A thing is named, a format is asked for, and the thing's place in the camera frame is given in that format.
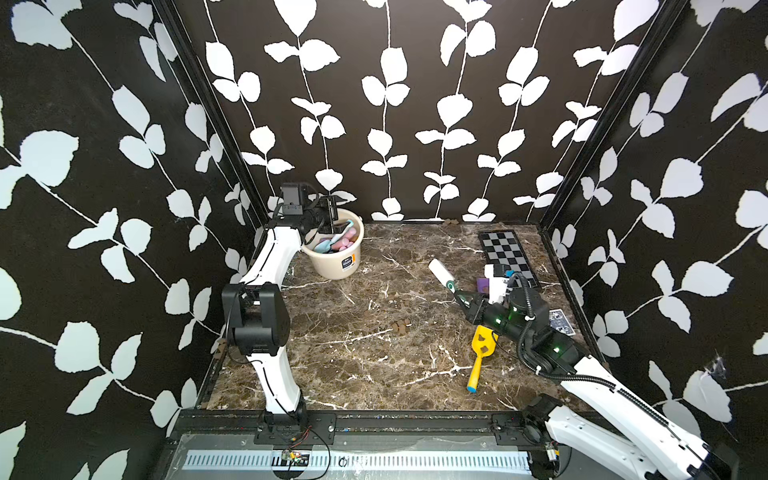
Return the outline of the black front rail base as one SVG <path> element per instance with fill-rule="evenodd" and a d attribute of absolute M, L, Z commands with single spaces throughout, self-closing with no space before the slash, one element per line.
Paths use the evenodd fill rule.
<path fill-rule="evenodd" d="M 259 410 L 185 410 L 171 433 L 243 435 L 280 446 L 307 436 L 310 445 L 338 446 L 343 435 L 489 435 L 500 446 L 538 449 L 553 443 L 546 427 L 519 411 L 311 410 L 305 427 L 285 414 Z"/>

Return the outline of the playing card deck box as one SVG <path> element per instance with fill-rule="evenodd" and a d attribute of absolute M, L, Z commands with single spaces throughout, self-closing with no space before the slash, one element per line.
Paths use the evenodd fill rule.
<path fill-rule="evenodd" d="M 576 334 L 575 329 L 562 309 L 553 309 L 549 312 L 549 325 L 564 335 L 574 336 Z"/>

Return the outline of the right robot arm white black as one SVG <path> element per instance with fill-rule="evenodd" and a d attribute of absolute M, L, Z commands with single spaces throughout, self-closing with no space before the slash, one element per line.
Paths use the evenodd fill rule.
<path fill-rule="evenodd" d="M 466 319 L 510 339 L 537 376 L 561 385 L 610 423 L 587 420 L 563 402 L 540 395 L 523 411 L 521 428 L 535 443 L 566 445 L 623 479 L 735 479 L 739 458 L 711 446 L 663 416 L 617 380 L 571 337 L 554 329 L 549 305 L 515 273 L 498 303 L 445 281 Z"/>

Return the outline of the green white scrub brush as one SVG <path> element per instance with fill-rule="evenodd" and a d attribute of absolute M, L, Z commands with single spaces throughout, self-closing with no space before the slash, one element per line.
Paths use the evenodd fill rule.
<path fill-rule="evenodd" d="M 438 259 L 432 259 L 428 265 L 429 270 L 437 278 L 439 283 L 448 289 L 454 299 L 466 307 L 469 307 L 472 301 L 472 295 L 466 291 L 460 290 L 456 286 L 456 280 L 454 276 L 447 270 L 447 268 Z"/>

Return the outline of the purple square trowel front row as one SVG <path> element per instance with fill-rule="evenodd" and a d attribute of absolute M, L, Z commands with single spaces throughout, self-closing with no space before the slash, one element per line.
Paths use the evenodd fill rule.
<path fill-rule="evenodd" d="M 358 235 L 345 235 L 331 246 L 333 252 L 340 252 L 350 248 L 358 239 Z"/>

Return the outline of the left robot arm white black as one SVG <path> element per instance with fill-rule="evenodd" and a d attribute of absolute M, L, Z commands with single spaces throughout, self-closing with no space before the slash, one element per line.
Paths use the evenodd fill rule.
<path fill-rule="evenodd" d="M 309 428 L 309 414 L 287 355 L 291 317 L 281 292 L 293 257 L 313 229 L 338 219 L 335 200 L 306 182 L 285 183 L 259 242 L 251 268 L 222 290 L 226 340 L 258 375 L 265 395 L 265 422 Z"/>

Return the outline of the cream plastic bucket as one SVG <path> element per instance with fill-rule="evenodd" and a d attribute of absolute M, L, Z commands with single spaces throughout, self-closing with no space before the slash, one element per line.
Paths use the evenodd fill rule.
<path fill-rule="evenodd" d="M 340 252 L 329 252 L 321 254 L 313 251 L 313 248 L 321 241 L 331 237 L 333 234 L 320 234 L 312 231 L 309 236 L 311 242 L 301 247 L 301 251 L 306 254 L 315 271 L 325 279 L 340 280 L 349 277 L 355 273 L 361 263 L 361 247 L 365 237 L 365 226 L 362 219 L 347 209 L 338 210 L 339 219 L 335 226 L 342 227 L 347 220 L 354 222 L 357 241 L 348 249 Z"/>

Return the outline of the black white checkerboard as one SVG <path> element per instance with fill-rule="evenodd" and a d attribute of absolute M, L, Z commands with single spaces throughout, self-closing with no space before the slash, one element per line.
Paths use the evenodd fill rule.
<path fill-rule="evenodd" d="M 501 265 L 506 271 L 520 272 L 531 288 L 540 287 L 540 282 L 513 230 L 480 232 L 478 238 L 488 263 Z"/>

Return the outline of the light blue trowel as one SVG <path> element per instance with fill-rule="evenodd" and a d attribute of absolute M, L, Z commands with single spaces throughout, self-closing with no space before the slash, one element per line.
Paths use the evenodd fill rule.
<path fill-rule="evenodd" d="M 347 220 L 341 227 L 339 233 L 333 234 L 331 237 L 321 240 L 314 248 L 313 251 L 321 254 L 326 254 L 332 251 L 331 246 L 345 235 L 355 235 L 356 229 L 352 220 Z"/>

